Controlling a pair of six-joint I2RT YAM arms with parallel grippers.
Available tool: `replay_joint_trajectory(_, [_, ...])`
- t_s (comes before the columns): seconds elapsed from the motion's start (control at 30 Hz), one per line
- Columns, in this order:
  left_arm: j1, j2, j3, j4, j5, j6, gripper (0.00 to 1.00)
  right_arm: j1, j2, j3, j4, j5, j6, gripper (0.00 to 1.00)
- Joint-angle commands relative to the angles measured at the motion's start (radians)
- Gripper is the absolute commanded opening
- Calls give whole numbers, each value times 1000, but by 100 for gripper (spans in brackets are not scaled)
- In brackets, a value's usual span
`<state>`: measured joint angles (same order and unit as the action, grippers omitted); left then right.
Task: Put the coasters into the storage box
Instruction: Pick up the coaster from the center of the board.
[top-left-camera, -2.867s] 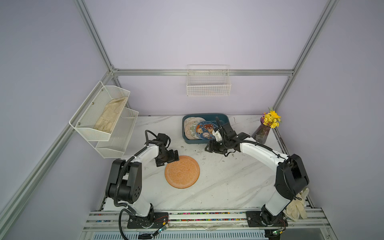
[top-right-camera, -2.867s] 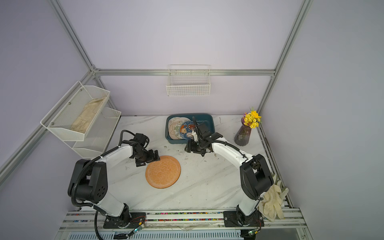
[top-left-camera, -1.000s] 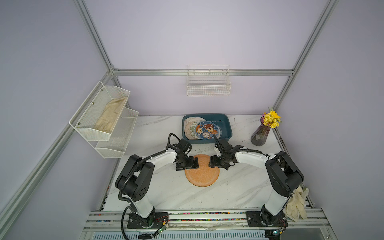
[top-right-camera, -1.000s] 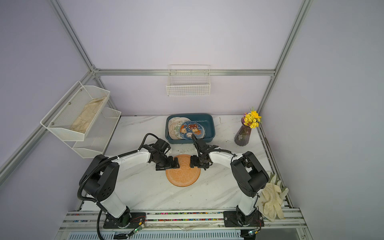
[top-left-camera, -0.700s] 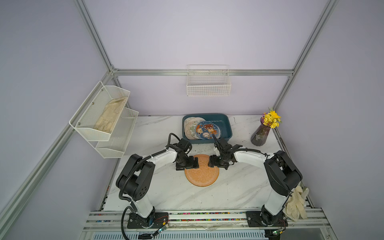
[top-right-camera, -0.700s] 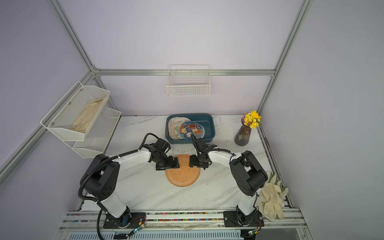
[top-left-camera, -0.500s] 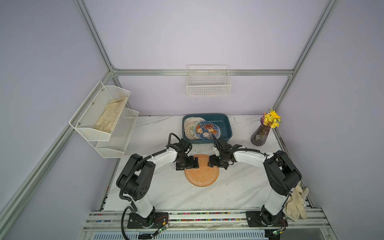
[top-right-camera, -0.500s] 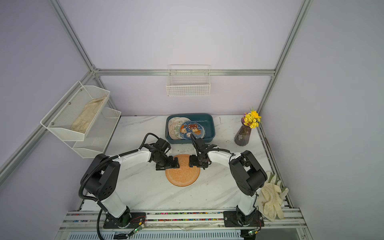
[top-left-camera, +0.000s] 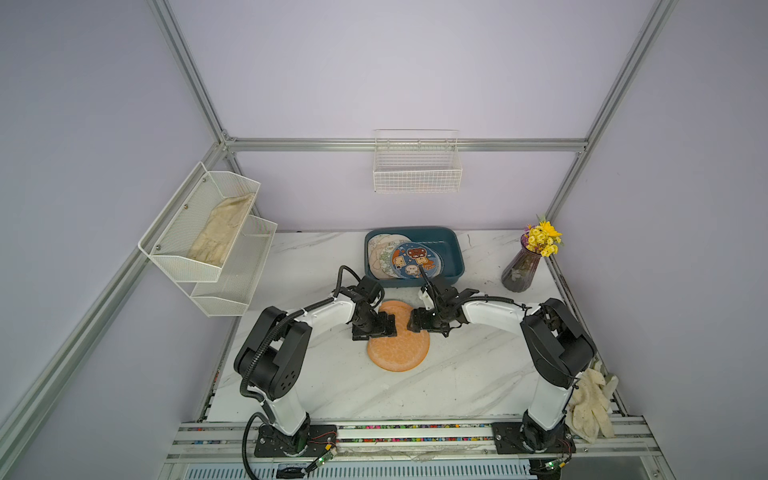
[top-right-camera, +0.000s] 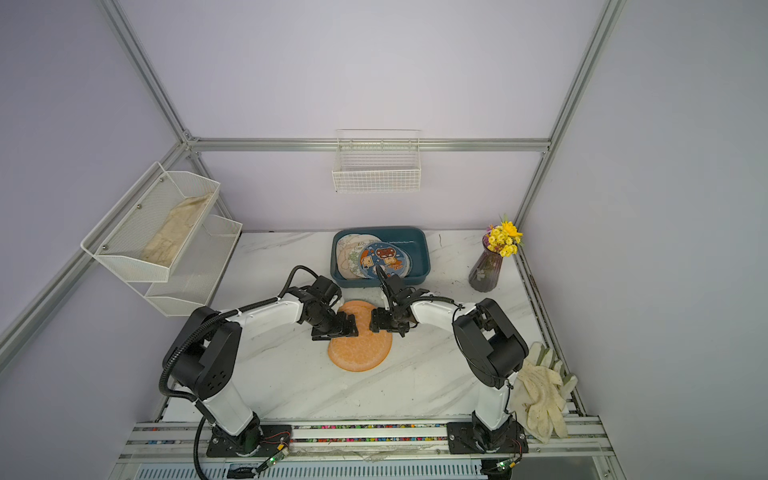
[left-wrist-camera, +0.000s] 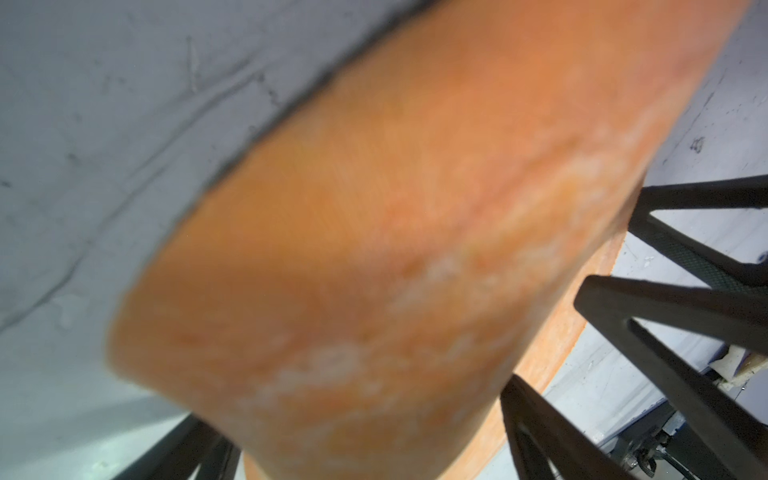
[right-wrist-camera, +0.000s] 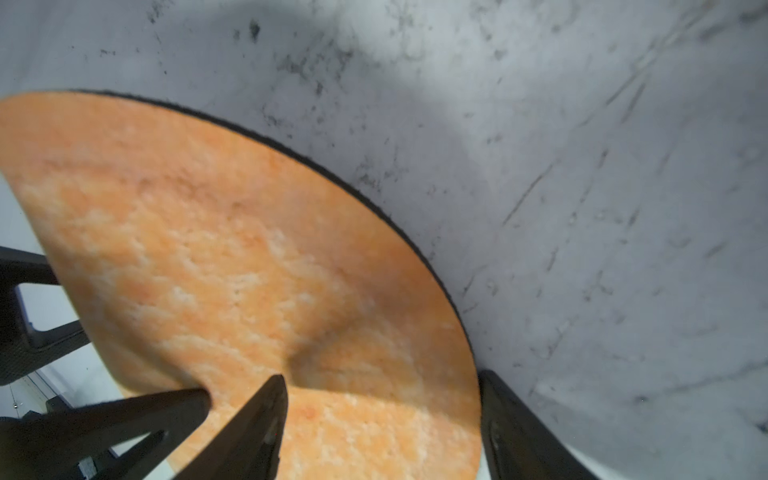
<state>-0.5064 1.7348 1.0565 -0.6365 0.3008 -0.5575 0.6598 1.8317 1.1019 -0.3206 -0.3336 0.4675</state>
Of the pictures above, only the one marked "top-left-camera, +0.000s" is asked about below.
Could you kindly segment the orange woven round coaster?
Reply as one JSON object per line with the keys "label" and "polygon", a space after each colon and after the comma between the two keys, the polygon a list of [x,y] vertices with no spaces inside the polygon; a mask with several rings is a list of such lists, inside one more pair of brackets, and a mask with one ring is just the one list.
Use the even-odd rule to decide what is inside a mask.
{"label": "orange woven round coaster", "polygon": [[413,308],[399,300],[382,303],[381,311],[394,316],[396,336],[368,341],[367,354],[378,367],[390,372],[405,372],[417,367],[428,355],[430,334],[408,329]]}

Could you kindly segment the blue denim bear coaster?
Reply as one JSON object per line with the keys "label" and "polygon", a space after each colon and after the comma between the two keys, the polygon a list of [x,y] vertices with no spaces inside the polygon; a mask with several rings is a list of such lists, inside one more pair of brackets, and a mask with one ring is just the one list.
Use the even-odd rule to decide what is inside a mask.
{"label": "blue denim bear coaster", "polygon": [[417,242],[404,242],[392,252],[392,268],[398,278],[418,279],[426,273],[433,277],[442,271],[442,259],[427,245]]}

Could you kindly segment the teal plastic storage box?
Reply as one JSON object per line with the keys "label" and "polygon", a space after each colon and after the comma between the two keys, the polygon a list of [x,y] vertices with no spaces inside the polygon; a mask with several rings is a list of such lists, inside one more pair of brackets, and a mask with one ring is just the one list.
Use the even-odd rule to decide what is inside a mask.
{"label": "teal plastic storage box", "polygon": [[[456,283],[465,272],[465,264],[456,233],[440,226],[401,226],[374,229],[368,232],[363,241],[365,274],[374,277],[368,267],[368,241],[378,234],[400,234],[408,237],[410,242],[427,245],[433,249],[442,259],[441,275],[451,284]],[[380,280],[385,288],[406,288],[422,285],[422,279],[389,279]]]}

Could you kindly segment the green white flower bunny coaster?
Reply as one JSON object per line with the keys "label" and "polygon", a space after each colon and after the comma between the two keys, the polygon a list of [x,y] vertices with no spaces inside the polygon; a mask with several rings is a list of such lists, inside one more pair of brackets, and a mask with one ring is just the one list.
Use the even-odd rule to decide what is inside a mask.
{"label": "green white flower bunny coaster", "polygon": [[395,248],[407,242],[410,242],[410,239],[400,234],[378,234],[368,241],[368,267],[375,278],[380,280],[399,278],[391,258]]}

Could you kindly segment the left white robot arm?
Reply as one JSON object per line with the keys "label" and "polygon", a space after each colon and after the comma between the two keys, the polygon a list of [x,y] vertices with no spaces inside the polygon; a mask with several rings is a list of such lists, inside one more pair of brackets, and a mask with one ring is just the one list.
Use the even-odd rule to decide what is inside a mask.
{"label": "left white robot arm", "polygon": [[293,388],[312,335],[337,325],[349,325],[354,341],[397,335],[395,317],[380,310],[381,283],[355,274],[354,285],[343,285],[343,276],[352,272],[341,266],[332,292],[308,306],[292,312],[275,306],[264,309],[233,362],[240,376],[240,395],[257,401],[264,422],[292,442],[303,437],[310,425]]}

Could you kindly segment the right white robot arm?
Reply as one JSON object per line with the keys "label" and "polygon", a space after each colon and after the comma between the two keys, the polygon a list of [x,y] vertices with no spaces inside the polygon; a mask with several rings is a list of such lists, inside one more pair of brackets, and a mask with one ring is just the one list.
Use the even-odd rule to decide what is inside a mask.
{"label": "right white robot arm", "polygon": [[566,440],[566,406],[577,381],[597,353],[582,323],[561,300],[549,298],[533,308],[476,289],[457,290],[441,275],[420,271],[422,308],[412,311],[408,329],[447,337],[464,325],[481,325],[521,336],[538,380],[523,414],[518,447],[544,452]]}

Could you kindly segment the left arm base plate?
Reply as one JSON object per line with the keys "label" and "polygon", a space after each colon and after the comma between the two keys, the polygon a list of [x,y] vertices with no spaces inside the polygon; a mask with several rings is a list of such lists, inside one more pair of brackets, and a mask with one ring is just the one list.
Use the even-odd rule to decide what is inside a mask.
{"label": "left arm base plate", "polygon": [[316,423],[309,415],[293,435],[266,423],[258,428],[253,454],[256,458],[318,457],[327,445],[336,443],[337,436],[336,424]]}

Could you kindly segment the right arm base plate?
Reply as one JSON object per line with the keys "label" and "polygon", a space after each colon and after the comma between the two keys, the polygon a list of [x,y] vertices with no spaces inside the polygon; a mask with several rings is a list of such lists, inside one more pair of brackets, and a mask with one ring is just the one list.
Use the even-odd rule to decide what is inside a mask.
{"label": "right arm base plate", "polygon": [[520,421],[494,422],[491,429],[498,454],[571,454],[575,450],[565,417],[546,430],[524,413]]}

